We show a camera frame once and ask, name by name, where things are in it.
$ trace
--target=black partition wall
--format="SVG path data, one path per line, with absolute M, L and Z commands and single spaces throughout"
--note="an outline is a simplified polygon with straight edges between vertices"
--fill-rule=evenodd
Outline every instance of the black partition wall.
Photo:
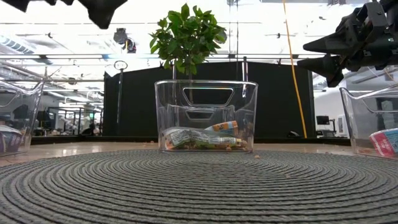
M 204 63 L 197 67 L 201 80 L 242 80 L 242 62 Z M 284 138 L 289 131 L 302 135 L 300 113 L 292 81 L 291 66 L 248 63 L 249 81 L 259 84 L 256 138 Z M 312 78 L 297 69 L 307 133 L 315 137 Z M 121 103 L 121 126 L 118 130 L 119 75 L 105 78 L 104 136 L 130 136 L 137 141 L 157 138 L 154 83 L 172 78 L 171 70 L 150 68 L 124 72 Z M 184 79 L 184 74 L 177 74 Z

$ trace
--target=woven round placemat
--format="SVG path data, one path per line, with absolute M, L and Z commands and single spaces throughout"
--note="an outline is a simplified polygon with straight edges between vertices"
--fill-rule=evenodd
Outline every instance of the woven round placemat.
M 1 223 L 398 223 L 389 159 L 104 152 L 2 167 L 0 187 Z

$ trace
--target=clear plastic bin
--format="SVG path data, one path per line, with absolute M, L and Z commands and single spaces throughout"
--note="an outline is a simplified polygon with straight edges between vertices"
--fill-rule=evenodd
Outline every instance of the clear plastic bin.
M 251 152 L 257 88 L 253 82 L 156 82 L 159 149 Z
M 340 88 L 355 153 L 398 158 L 398 85 L 354 96 Z
M 0 156 L 29 150 L 43 86 L 24 89 L 0 80 Z

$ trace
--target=snack package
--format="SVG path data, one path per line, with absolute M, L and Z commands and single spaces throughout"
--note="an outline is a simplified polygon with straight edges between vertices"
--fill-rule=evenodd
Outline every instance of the snack package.
M 225 133 L 195 128 L 169 128 L 164 131 L 165 147 L 172 149 L 226 149 L 243 147 L 241 139 Z
M 378 131 L 369 136 L 373 146 L 381 156 L 398 154 L 398 128 Z
M 0 152 L 17 152 L 22 144 L 22 133 L 9 126 L 0 125 Z
M 216 124 L 206 128 L 208 131 L 215 131 L 225 134 L 230 134 L 232 136 L 238 135 L 238 123 L 236 121 L 228 121 L 221 124 Z

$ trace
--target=green leaves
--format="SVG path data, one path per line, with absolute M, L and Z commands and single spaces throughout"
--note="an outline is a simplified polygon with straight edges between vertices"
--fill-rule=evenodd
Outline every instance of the green leaves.
M 202 12 L 197 6 L 193 11 L 195 15 L 191 16 L 187 4 L 181 7 L 181 12 L 169 11 L 157 23 L 160 29 L 150 34 L 149 43 L 150 52 L 157 52 L 165 68 L 170 68 L 173 62 L 179 72 L 187 75 L 196 74 L 196 65 L 210 54 L 217 54 L 218 44 L 227 39 L 225 29 L 217 25 L 211 11 Z
M 189 7 L 188 4 L 185 3 L 182 7 L 181 7 L 181 18 L 183 21 L 186 21 L 189 17 Z

